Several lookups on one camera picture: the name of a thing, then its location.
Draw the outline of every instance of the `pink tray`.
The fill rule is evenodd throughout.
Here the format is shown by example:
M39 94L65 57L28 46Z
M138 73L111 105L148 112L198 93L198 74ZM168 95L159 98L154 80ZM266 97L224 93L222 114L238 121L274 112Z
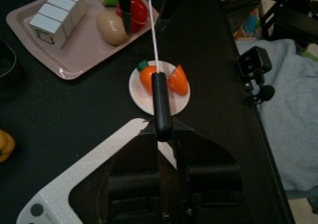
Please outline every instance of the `pink tray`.
M61 79L71 80L78 78L150 29L148 21L146 27L132 34L127 43L120 46L110 45L99 34L96 16L99 12L115 9L106 7L99 0L86 0L86 15L63 48L57 49L35 37L28 26L45 1L37 0L11 11L7 16L7 22L29 53ZM158 12L152 10L152 13L154 20L156 20Z

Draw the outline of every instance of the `white plate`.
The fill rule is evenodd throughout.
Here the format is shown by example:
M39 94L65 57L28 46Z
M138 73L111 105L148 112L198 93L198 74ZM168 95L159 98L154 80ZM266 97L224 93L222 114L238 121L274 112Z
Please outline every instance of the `white plate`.
M148 64L154 65L155 61L154 60L148 61ZM166 73L166 77L168 77L172 71L175 70L175 66L164 61L159 61L159 67L160 67L160 72ZM190 99L188 84L187 84L187 87L188 87L188 92L184 96L178 95L168 89L168 104L170 104L171 115L175 115L176 113L179 113L184 109L188 103L188 99ZM139 80L139 71L136 69L132 71L132 75L130 78L130 92L131 92L132 100L136 106L146 113L148 113L150 115L154 115L152 95L148 93L148 91L142 85L142 82Z
M7 16L7 22L28 52L61 79L78 78L150 29L148 19L146 26L138 33L132 34L130 40L123 45L110 45L100 36L96 16L102 11L115 10L115 8L106 7L99 0L86 0L86 15L61 49L57 49L36 38L28 25L45 1L37 0L11 11ZM156 20L158 12L155 9L152 12L154 20Z

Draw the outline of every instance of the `toy pepper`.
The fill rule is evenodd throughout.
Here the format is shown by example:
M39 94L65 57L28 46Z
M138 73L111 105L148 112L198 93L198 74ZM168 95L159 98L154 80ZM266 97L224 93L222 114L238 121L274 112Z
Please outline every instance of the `toy pepper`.
M4 162L15 149L12 136L0 129L0 163Z

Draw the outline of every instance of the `black handle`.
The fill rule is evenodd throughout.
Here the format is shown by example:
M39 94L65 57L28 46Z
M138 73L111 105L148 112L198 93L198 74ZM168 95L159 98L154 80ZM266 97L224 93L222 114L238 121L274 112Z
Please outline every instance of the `black handle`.
M171 140L172 122L168 106L167 78L163 72L151 75L154 123L159 141Z
M122 19L124 24L124 31L131 33L131 0L118 0L122 10Z

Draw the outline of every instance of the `white rod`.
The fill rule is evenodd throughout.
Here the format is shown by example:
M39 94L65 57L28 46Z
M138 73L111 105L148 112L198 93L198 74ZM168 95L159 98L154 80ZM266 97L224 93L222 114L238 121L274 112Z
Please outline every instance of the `white rod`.
M151 6L151 0L148 0L148 1L150 1L150 22L151 22L151 32L152 32L155 66L156 66L156 72L160 72L159 63L158 63L158 49L156 49L155 31L154 31L152 6Z

